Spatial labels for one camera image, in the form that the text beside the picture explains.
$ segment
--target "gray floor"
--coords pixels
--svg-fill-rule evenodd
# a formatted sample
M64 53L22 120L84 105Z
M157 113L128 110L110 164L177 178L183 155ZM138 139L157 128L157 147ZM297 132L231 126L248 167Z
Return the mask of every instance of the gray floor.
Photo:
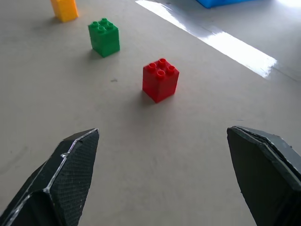
M301 153L300 84L264 79L132 0L77 4L80 18L60 24L50 2L0 3L0 211L62 138L99 128L80 225L254 226L226 128L275 133ZM105 59L87 31L103 16L122 48ZM155 105L142 66L160 57L181 73Z

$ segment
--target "lego brick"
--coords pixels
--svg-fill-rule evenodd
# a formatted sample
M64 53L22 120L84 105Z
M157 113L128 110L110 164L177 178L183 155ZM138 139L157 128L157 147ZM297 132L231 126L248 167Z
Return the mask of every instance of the lego brick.
M175 93L179 74L165 59L159 59L143 68L142 90L158 103Z
M88 28L92 48L99 55L107 57L120 50L118 28L106 18L92 22Z
M62 22L68 22L79 17L75 0L51 0L55 16Z

